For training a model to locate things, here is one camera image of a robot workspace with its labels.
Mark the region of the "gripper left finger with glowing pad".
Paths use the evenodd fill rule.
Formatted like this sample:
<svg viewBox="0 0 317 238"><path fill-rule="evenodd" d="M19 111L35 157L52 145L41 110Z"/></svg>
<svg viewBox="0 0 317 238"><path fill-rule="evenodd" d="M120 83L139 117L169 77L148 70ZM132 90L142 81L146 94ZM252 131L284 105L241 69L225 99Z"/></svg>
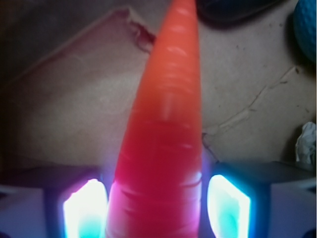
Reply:
<svg viewBox="0 0 317 238"><path fill-rule="evenodd" d="M107 191L97 167L52 166L0 174L2 238L104 238Z"/></svg>

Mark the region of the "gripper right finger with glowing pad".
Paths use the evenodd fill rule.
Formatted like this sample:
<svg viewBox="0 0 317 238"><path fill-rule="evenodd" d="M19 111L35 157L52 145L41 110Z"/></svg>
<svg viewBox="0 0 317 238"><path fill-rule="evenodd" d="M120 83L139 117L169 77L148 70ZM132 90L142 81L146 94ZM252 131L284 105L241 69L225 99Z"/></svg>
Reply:
<svg viewBox="0 0 317 238"><path fill-rule="evenodd" d="M217 238L314 238L316 170L299 163L218 163L207 188Z"/></svg>

